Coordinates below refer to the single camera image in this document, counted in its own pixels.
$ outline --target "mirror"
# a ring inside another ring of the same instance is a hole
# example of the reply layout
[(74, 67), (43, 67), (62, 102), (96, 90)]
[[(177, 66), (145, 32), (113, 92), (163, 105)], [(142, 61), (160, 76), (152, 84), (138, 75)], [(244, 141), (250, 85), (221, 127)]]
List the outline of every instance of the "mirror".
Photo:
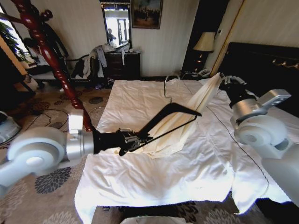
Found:
[(101, 2), (107, 43), (114, 48), (131, 43), (130, 1)]

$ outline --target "beige fabric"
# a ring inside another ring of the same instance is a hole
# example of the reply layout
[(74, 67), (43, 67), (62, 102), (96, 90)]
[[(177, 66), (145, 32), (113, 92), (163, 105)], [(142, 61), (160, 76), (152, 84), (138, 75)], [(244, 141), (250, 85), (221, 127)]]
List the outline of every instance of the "beige fabric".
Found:
[[(216, 94), (220, 82), (221, 78), (219, 74), (212, 77), (204, 86), (202, 86), (197, 91), (197, 93), (189, 100), (189, 102), (185, 106), (201, 113), (213, 98), (213, 96)], [(150, 135), (153, 137), (157, 137), (192, 119), (193, 116), (188, 114), (171, 114), (164, 118), (161, 122), (159, 122), (159, 124), (150, 131)], [(194, 132), (195, 127), (195, 122), (185, 125), (177, 129), (176, 131), (169, 133), (165, 137), (162, 137), (142, 147), (141, 149), (137, 150), (136, 153), (147, 153), (153, 158), (158, 158), (178, 152), (182, 150), (185, 141), (187, 140), (188, 136)]]

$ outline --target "bed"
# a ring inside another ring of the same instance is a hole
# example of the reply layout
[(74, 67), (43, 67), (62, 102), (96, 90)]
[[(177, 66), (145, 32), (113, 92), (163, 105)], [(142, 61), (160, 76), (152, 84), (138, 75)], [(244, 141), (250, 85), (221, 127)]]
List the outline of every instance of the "bed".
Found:
[[(205, 82), (173, 79), (168, 82), (168, 94), (173, 102), (184, 104)], [(169, 102), (163, 95), (163, 86), (163, 82), (117, 80), (97, 130), (138, 131)], [(258, 198), (279, 203), (289, 201), (264, 170), (254, 149), (235, 142), (228, 104), (226, 92), (219, 91), (197, 121), (197, 130), (183, 150), (170, 156), (119, 157), (114, 149), (89, 155), (75, 195), (75, 206), (82, 221), (91, 223), (97, 206), (223, 201), (229, 191), (240, 213)], [(290, 138), (299, 142), (299, 119), (278, 108), (270, 109), (269, 115), (284, 121)]]

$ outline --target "framed painting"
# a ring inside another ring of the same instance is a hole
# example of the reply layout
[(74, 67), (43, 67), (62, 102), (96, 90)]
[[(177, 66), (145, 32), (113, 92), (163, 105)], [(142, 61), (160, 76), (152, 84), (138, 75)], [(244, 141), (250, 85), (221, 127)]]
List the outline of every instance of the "framed painting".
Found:
[(131, 0), (132, 28), (160, 29), (163, 0)]

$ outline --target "dark wooden cabinet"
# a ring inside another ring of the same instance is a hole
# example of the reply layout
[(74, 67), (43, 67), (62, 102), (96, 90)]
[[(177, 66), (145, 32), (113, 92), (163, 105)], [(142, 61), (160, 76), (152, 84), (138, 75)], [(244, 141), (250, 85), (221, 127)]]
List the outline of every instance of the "dark wooden cabinet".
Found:
[(121, 53), (105, 53), (107, 67), (103, 68), (104, 76), (112, 79), (139, 80), (140, 53), (126, 53), (125, 65)]

